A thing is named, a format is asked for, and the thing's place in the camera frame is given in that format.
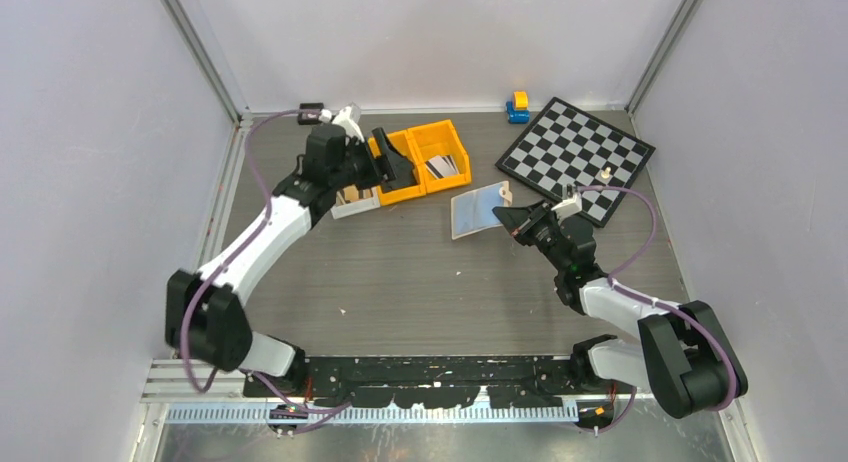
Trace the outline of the beige leather card holder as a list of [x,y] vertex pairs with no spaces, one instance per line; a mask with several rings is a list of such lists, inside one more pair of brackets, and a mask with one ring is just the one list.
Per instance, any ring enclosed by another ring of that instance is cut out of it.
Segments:
[[512,205],[508,181],[501,181],[454,196],[450,201],[451,239],[457,240],[502,225],[493,210]]

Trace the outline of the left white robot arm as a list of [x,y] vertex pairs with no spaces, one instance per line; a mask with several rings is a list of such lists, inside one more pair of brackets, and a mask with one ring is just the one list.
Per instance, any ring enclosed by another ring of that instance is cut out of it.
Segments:
[[414,181],[411,158],[383,129],[366,140],[337,124],[314,127],[295,171],[271,192],[248,228],[195,272],[178,270],[170,277],[167,343],[184,361],[264,373],[280,394],[298,394],[307,380],[303,351],[251,328],[245,313],[250,295],[284,252],[330,211],[340,191],[350,186],[392,191]]

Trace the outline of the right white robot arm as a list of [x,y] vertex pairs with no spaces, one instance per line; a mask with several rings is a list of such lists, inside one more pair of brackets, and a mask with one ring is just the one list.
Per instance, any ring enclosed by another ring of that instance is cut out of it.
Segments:
[[747,375],[709,304],[665,301],[621,284],[596,260],[592,224],[562,218],[548,202],[492,212],[517,243],[537,249],[553,266],[565,306],[634,339],[602,335],[575,344],[569,378],[577,388],[591,393],[615,381],[647,389],[676,419],[721,410],[747,394]]

